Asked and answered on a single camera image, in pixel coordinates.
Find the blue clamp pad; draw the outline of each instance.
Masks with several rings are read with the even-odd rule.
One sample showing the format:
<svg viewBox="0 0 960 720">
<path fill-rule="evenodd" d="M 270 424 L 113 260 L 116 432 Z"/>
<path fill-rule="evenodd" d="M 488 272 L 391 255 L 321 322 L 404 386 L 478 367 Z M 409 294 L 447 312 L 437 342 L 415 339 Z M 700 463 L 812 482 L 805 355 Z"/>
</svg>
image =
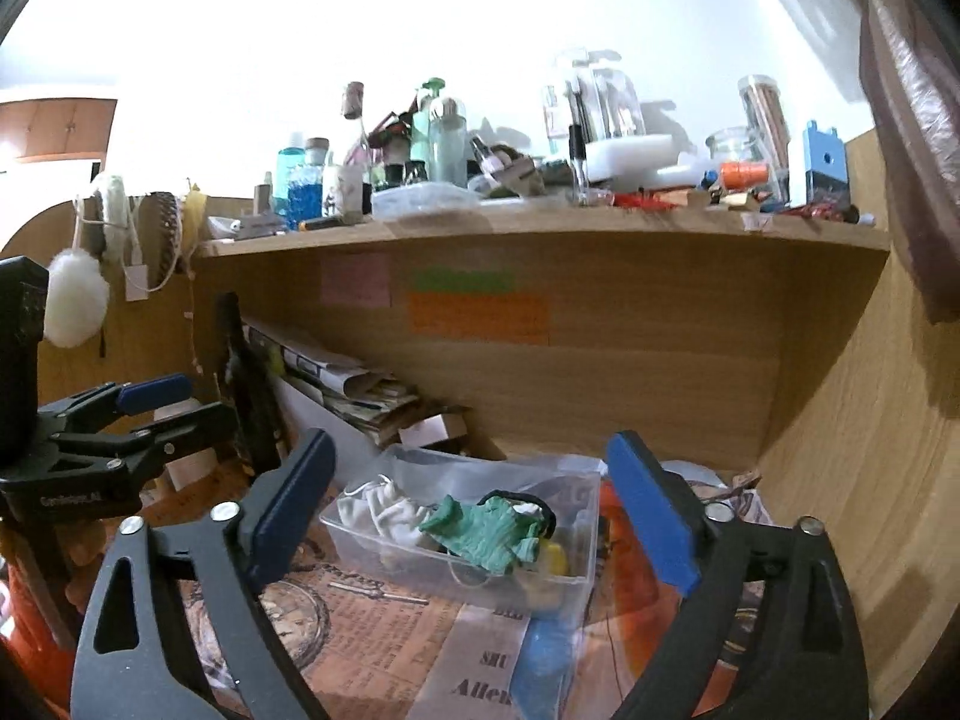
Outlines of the blue clamp pad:
<svg viewBox="0 0 960 720">
<path fill-rule="evenodd" d="M 841 183 L 850 183 L 847 175 L 847 149 L 837 136 L 836 127 L 820 132 L 817 122 L 807 122 L 803 131 L 803 170 L 822 173 Z"/>
<path fill-rule="evenodd" d="M 333 439 L 310 429 L 279 469 L 253 483 L 243 499 L 237 541 L 247 554 L 247 581 L 259 593 L 290 570 L 296 548 L 337 469 Z"/>
<path fill-rule="evenodd" d="M 133 416 L 179 403 L 193 394 L 193 385 L 182 373 L 163 376 L 140 384 L 127 384 L 117 395 L 118 413 Z"/>
<path fill-rule="evenodd" d="M 688 596 L 700 582 L 696 543 L 703 505 L 683 478 L 665 471 L 632 431 L 617 433 L 607 444 L 607 465 L 656 579 Z"/>
</svg>

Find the green bottle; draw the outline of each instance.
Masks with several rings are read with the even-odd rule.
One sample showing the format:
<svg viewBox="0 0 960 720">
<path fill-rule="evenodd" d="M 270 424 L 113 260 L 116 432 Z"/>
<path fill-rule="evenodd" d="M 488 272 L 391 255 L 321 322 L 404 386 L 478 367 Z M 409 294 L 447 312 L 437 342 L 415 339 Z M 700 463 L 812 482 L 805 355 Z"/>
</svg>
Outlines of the green bottle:
<svg viewBox="0 0 960 720">
<path fill-rule="evenodd" d="M 410 133 L 410 159 L 421 162 L 430 160 L 430 105 L 440 96 L 446 86 L 443 79 L 429 79 L 416 91 L 416 113 Z"/>
</svg>

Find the plastic lid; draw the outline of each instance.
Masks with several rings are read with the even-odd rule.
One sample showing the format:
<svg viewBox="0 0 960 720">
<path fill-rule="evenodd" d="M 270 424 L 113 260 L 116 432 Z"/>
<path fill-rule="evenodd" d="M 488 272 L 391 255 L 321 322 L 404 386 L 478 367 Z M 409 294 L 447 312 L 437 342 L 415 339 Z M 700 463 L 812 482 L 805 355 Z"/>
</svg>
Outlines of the plastic lid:
<svg viewBox="0 0 960 720">
<path fill-rule="evenodd" d="M 327 138 L 310 138 L 306 142 L 306 164 L 319 166 L 330 152 L 330 141 Z"/>
<path fill-rule="evenodd" d="M 424 84 L 421 85 L 421 89 L 429 89 L 431 92 L 433 92 L 434 95 L 438 95 L 438 93 L 440 93 L 440 89 L 445 89 L 445 88 L 446 88 L 446 81 L 444 81 L 443 79 L 437 79 L 436 77 L 434 77 L 433 79 L 426 79 L 426 81 L 424 81 Z"/>
<path fill-rule="evenodd" d="M 779 86 L 770 76 L 743 76 L 736 86 L 741 92 L 745 92 L 751 86 L 772 86 L 779 92 Z"/>
</svg>

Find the blue liquid bottle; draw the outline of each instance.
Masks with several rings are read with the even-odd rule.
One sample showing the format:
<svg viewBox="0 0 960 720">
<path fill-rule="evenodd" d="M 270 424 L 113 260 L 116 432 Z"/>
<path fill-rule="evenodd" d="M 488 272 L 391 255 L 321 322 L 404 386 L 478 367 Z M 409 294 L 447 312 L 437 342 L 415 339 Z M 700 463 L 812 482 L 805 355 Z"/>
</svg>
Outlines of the blue liquid bottle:
<svg viewBox="0 0 960 720">
<path fill-rule="evenodd" d="M 302 221 L 322 215 L 323 161 L 329 148 L 327 138 L 310 138 L 306 142 L 304 165 L 295 167 L 290 175 L 286 220 L 292 230 L 296 230 Z"/>
<path fill-rule="evenodd" d="M 306 158 L 304 150 L 304 134 L 294 132 L 290 135 L 290 143 L 286 148 L 277 151 L 277 173 L 274 182 L 274 213 L 282 217 L 287 215 L 289 203 L 290 175 L 294 169 L 301 166 Z"/>
</svg>

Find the green cloth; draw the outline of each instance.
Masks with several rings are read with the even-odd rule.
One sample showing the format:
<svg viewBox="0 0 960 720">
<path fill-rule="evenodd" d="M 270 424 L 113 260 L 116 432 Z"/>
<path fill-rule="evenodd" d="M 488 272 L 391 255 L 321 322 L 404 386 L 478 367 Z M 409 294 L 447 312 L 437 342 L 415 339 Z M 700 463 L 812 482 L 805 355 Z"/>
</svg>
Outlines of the green cloth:
<svg viewBox="0 0 960 720">
<path fill-rule="evenodd" d="M 534 562 L 544 521 L 514 511 L 510 501 L 493 497 L 483 506 L 462 504 L 449 495 L 419 528 L 454 555 L 503 576 L 517 562 Z"/>
</svg>

